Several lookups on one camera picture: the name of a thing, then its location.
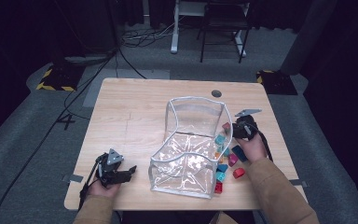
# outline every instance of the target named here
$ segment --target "person's arm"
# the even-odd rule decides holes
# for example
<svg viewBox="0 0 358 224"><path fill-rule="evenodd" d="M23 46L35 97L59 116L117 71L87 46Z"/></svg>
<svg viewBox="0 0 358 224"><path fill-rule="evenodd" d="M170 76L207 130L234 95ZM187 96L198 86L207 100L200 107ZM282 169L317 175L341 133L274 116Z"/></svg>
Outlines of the person's arm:
<svg viewBox="0 0 358 224"><path fill-rule="evenodd" d="M77 213L74 224L111 223L113 199L119 188L120 184L105 188L99 180L96 180L89 186L87 198Z"/></svg>
<svg viewBox="0 0 358 224"><path fill-rule="evenodd" d="M266 158L261 137L237 139L251 165L247 175L271 223L319 223L315 211L281 170Z"/></svg>

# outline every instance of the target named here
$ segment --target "black chair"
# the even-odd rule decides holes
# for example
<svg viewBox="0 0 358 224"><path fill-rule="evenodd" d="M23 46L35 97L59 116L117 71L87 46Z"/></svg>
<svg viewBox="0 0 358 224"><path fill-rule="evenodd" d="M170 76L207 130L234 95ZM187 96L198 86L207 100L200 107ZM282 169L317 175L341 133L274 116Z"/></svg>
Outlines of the black chair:
<svg viewBox="0 0 358 224"><path fill-rule="evenodd" d="M254 7L255 0L209 0L205 6L204 17L202 19L202 25L197 36L200 38L200 33L203 32L202 37L202 50L200 62L202 63L203 53L205 45L221 45L222 43L205 42L206 34L212 32L231 32L233 36L231 40L235 40L235 37L240 31L245 31L244 39L242 41L242 48L240 53L239 63L242 61L242 55L244 52L246 40L249 31L252 29L250 23L250 17L252 9Z"/></svg>

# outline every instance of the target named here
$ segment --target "sleeve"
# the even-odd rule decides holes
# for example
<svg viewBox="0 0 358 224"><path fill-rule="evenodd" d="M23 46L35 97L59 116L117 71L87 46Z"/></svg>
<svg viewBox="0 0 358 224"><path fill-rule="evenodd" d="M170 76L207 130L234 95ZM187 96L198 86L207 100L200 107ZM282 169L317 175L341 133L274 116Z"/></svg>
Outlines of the sleeve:
<svg viewBox="0 0 358 224"><path fill-rule="evenodd" d="M269 159L252 163L247 174L271 223L319 223L301 193Z"/></svg>
<svg viewBox="0 0 358 224"><path fill-rule="evenodd" d="M113 200L104 196L88 195L77 213L74 224L110 224Z"/></svg>

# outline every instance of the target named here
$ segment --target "transparent bag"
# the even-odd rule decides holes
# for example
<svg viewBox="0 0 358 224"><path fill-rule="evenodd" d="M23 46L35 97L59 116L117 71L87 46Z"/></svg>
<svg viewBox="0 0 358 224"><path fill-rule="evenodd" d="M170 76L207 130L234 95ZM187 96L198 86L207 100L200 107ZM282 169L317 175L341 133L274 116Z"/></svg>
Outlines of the transparent bag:
<svg viewBox="0 0 358 224"><path fill-rule="evenodd" d="M194 96L171 99L164 139L150 160L151 189L211 199L217 163L232 139L226 105Z"/></svg>

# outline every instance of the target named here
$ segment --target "wooden tabletop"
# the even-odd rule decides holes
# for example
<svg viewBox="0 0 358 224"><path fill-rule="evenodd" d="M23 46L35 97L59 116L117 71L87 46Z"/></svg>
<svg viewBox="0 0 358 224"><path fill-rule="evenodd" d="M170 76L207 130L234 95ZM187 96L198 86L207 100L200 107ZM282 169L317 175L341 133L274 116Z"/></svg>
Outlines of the wooden tabletop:
<svg viewBox="0 0 358 224"><path fill-rule="evenodd" d="M213 90L222 92L220 98ZM251 183L246 175L235 179L232 172L246 163L237 162L227 170L223 193L211 200L150 190L148 168L150 157L161 147L165 128L165 110L169 100L182 96L200 96L223 102L233 119L243 109L260 108L253 114L260 131L268 139L274 163L289 179L298 179L281 130L264 88L257 83L211 82L189 80L156 80L107 78L92 113L89 127L77 159L74 175L64 205L77 209L81 191L98 156L114 148L124 156L119 171L137 165L131 182L121 185L115 198L115 210L251 210L259 209ZM233 139L231 146L237 142ZM298 190L304 195L301 187Z"/></svg>

